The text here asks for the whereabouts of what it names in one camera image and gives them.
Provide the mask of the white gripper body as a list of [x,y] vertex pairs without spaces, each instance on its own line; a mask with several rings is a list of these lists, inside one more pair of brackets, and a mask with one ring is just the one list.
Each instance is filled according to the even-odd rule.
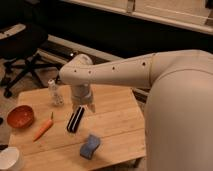
[[95,112],[93,91],[89,84],[71,86],[71,101],[73,110],[86,105],[91,112]]

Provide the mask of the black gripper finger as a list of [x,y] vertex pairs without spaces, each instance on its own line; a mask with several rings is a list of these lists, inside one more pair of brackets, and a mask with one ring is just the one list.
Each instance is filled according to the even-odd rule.
[[72,126],[71,126],[71,132],[72,133],[75,133],[77,131],[78,125],[79,125],[80,120],[81,120],[81,118],[82,118],[82,116],[84,114],[84,111],[85,111],[85,109],[82,106],[80,106],[77,109],[77,111],[75,112],[75,116],[74,116],[74,118],[72,120]]
[[77,121],[79,119],[79,116],[80,116],[80,112],[81,112],[81,108],[78,107],[74,113],[72,114],[68,124],[67,124],[67,131],[68,132],[72,132],[74,133],[75,130],[76,130],[76,125],[77,125]]

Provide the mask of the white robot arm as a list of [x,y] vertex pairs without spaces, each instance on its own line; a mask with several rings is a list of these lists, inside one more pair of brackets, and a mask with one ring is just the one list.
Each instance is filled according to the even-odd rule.
[[79,104],[91,98],[92,84],[148,89],[147,171],[213,171],[212,53],[157,52],[102,64],[79,54],[59,75]]

